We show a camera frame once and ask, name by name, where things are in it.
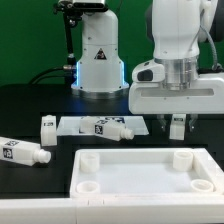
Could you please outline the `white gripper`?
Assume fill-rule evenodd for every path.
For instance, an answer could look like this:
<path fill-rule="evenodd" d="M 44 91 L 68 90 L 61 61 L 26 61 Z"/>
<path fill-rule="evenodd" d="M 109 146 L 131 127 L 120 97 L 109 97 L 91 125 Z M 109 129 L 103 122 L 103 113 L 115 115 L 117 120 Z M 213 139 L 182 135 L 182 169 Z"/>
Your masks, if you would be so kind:
<path fill-rule="evenodd" d="M 189 131 L 193 132 L 197 114 L 224 113 L 224 75 L 202 74 L 188 89 L 169 90 L 155 83 L 133 83 L 129 91 L 132 114 L 159 114 L 161 130 L 166 131 L 163 114 L 191 114 Z"/>

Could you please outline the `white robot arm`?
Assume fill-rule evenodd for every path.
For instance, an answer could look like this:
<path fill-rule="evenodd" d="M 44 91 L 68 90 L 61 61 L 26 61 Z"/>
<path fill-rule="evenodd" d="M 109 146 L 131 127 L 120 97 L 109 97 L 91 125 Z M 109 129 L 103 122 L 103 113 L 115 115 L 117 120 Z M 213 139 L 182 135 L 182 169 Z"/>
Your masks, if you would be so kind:
<path fill-rule="evenodd" d="M 146 29 L 153 57 L 134 68 L 131 84 L 117 53 L 115 15 L 85 13 L 72 89 L 90 97 L 127 89 L 133 114 L 223 114 L 224 71 L 217 63 L 208 72 L 198 67 L 199 44 L 217 40 L 211 31 L 223 8 L 224 0 L 152 0 Z"/>

